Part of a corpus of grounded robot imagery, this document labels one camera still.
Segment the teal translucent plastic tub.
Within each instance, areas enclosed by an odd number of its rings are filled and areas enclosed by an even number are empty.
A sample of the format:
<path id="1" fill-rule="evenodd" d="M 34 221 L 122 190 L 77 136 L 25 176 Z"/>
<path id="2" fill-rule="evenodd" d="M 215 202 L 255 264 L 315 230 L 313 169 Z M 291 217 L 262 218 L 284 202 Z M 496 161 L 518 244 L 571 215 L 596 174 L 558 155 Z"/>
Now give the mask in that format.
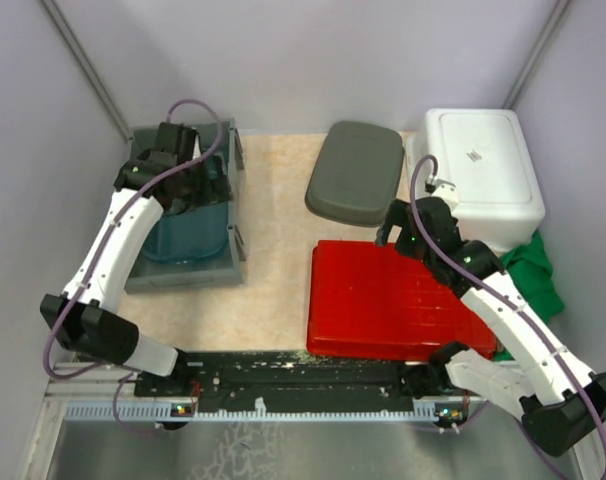
<path id="1" fill-rule="evenodd" d="M 210 157 L 228 157 L 218 149 Z M 160 264 L 197 262 L 219 254 L 228 243 L 227 225 L 231 200 L 181 215 L 165 212 L 144 241 L 143 257 Z"/>

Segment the grey-green plastic tub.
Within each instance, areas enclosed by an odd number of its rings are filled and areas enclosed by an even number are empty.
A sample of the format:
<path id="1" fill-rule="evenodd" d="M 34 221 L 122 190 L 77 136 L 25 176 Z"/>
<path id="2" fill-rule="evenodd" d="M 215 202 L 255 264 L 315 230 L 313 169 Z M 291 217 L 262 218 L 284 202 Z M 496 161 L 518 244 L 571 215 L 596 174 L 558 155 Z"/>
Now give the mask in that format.
<path id="1" fill-rule="evenodd" d="M 382 126 L 341 120 L 329 129 L 305 194 L 308 210 L 327 220 L 376 227 L 397 194 L 402 136 Z"/>

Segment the red plastic crate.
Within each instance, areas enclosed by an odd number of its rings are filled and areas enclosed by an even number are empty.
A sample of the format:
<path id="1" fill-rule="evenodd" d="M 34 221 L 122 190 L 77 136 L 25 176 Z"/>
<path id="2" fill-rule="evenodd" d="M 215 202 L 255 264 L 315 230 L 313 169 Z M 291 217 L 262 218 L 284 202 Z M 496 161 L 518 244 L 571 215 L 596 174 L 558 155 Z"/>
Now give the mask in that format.
<path id="1" fill-rule="evenodd" d="M 393 246 L 321 240 L 312 250 L 306 348 L 313 355 L 425 362 L 458 341 L 493 358 L 483 321 Z"/>

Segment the large white plastic container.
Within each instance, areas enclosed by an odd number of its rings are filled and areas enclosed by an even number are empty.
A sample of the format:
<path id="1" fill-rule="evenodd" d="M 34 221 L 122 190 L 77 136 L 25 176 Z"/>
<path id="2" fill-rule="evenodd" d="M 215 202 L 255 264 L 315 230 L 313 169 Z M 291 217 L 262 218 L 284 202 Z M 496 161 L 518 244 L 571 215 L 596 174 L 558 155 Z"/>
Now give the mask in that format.
<path id="1" fill-rule="evenodd" d="M 430 109 L 405 144 L 409 174 L 426 155 L 458 195 L 461 236 L 505 254 L 530 242 L 546 210 L 517 115 L 506 109 Z"/>

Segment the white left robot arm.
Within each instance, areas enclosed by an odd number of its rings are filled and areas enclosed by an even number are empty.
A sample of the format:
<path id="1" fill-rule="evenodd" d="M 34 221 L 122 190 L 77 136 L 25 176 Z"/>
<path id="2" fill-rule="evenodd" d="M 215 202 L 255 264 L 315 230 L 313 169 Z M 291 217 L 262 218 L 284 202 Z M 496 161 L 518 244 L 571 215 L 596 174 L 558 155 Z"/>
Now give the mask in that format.
<path id="1" fill-rule="evenodd" d="M 59 294 L 47 294 L 39 312 L 50 329 L 42 364 L 59 379 L 50 361 L 54 345 L 87 355 L 98 364 L 122 366 L 156 376 L 167 395 L 191 384 L 183 353 L 143 334 L 119 316 L 127 280 L 156 225 L 226 205 L 230 125 L 225 121 L 181 124 L 166 120 L 149 146 L 133 149 L 113 183 L 109 207 L 85 259 Z"/>

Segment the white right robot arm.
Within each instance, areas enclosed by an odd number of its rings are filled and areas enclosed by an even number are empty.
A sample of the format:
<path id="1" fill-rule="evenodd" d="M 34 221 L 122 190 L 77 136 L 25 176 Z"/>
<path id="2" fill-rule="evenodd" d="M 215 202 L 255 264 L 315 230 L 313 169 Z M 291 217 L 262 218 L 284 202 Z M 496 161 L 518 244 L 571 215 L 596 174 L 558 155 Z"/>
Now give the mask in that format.
<path id="1" fill-rule="evenodd" d="M 484 242 L 461 237 L 448 202 L 437 195 L 395 199 L 377 231 L 377 245 L 387 244 L 394 227 L 400 230 L 395 250 L 421 262 L 519 366 L 504 367 L 455 341 L 431 356 L 431 387 L 444 396 L 460 388 L 485 397 L 550 456 L 561 456 L 592 432 L 606 453 L 606 372 L 595 372 L 553 334 Z"/>

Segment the grey plastic crate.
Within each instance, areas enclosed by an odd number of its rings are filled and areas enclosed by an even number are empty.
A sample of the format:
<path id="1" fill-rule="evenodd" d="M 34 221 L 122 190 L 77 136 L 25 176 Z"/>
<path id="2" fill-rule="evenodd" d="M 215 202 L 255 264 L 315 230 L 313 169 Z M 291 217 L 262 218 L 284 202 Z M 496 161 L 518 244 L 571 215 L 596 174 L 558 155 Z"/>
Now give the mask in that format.
<path id="1" fill-rule="evenodd" d="M 197 262 L 160 264 L 143 257 L 141 250 L 126 281 L 132 293 L 187 287 L 219 287 L 243 282 L 241 263 L 246 260 L 245 245 L 239 230 L 239 185 L 244 170 L 243 148 L 232 118 L 222 121 L 224 137 L 218 149 L 228 157 L 228 177 L 233 198 L 229 204 L 228 243 L 217 255 Z"/>

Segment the green cloth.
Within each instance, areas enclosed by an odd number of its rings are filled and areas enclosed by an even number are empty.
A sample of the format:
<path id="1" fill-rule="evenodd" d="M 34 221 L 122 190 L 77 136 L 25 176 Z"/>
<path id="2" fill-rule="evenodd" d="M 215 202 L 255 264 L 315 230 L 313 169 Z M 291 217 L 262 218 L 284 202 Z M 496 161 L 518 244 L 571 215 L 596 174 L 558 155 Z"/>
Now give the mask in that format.
<path id="1" fill-rule="evenodd" d="M 500 259 L 521 296 L 546 325 L 564 310 L 553 282 L 553 266 L 538 230 L 528 244 L 514 248 Z"/>

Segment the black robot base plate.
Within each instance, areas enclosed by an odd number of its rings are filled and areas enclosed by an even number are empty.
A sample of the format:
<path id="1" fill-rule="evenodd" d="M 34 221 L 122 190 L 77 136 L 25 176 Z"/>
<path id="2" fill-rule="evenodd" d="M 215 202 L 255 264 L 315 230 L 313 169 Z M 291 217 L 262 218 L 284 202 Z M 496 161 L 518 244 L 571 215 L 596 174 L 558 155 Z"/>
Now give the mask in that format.
<path id="1" fill-rule="evenodd" d="M 176 378 L 147 373 L 119 384 L 133 387 L 124 401 L 188 403 L 188 413 L 239 412 L 262 398 L 275 413 L 412 411 L 420 401 L 436 405 L 436 422 L 409 422 L 416 430 L 459 432 L 485 402 L 460 389 L 441 389 L 428 365 L 390 360 L 314 356 L 305 351 L 190 352 Z M 72 407 L 73 419 L 118 417 L 118 396 L 109 402 Z M 190 422 L 154 422 L 177 430 Z"/>

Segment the aluminium rail frame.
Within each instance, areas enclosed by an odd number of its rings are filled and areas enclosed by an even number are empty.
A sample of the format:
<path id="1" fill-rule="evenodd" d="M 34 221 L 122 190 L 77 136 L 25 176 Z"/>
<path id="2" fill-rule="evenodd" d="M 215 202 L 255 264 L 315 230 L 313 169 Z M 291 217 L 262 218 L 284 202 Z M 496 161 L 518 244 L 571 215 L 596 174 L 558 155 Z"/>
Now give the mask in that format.
<path id="1" fill-rule="evenodd" d="M 518 367 L 514 361 L 497 362 L 497 365 L 522 373 L 520 367 Z M 70 375 L 89 366 L 92 366 L 90 362 L 58 362 L 53 369 L 54 372 L 59 375 Z M 101 393 L 105 394 L 105 392 L 110 393 L 110 391 L 112 391 L 112 386 L 115 388 L 118 381 L 130 373 L 134 372 L 117 366 L 97 366 L 74 378 L 63 380 L 50 379 L 46 387 L 45 395 L 73 395 L 75 392 L 76 394 L 79 392 L 86 392 L 80 393 L 80 395 L 96 396 Z M 95 389 L 99 393 L 92 393 L 92 389 Z"/>

